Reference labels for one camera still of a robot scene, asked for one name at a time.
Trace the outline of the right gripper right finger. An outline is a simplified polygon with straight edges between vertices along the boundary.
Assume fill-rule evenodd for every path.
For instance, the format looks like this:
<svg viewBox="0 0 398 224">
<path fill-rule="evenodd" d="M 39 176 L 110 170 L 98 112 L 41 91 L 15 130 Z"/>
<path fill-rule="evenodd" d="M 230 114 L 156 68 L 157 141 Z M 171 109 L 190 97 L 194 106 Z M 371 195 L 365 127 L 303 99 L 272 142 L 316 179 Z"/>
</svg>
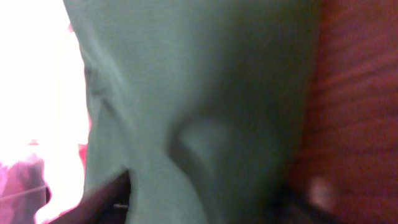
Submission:
<svg viewBox="0 0 398 224">
<path fill-rule="evenodd" d="M 290 185 L 281 185 L 264 209 L 269 223 L 342 224 L 334 215 L 312 205 Z"/>
</svg>

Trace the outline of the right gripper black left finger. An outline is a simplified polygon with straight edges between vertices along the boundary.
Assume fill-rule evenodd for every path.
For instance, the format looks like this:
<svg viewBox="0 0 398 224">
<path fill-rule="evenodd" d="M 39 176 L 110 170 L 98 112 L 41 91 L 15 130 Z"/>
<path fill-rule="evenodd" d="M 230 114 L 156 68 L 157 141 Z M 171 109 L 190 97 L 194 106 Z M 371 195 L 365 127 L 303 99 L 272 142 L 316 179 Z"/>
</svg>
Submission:
<svg viewBox="0 0 398 224">
<path fill-rule="evenodd" d="M 131 178 L 126 169 L 84 196 L 77 207 L 50 224 L 124 224 L 130 194 Z"/>
</svg>

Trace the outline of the dark green garment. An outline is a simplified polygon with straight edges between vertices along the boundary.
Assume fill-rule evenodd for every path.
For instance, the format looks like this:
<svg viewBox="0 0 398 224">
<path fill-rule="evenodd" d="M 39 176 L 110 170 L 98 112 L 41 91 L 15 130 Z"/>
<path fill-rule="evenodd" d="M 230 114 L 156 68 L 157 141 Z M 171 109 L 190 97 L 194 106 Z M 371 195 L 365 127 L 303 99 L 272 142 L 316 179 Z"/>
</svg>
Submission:
<svg viewBox="0 0 398 224">
<path fill-rule="evenodd" d="M 320 3 L 64 5 L 92 120 L 85 190 L 125 167 L 128 223 L 270 219 L 302 138 Z"/>
</svg>

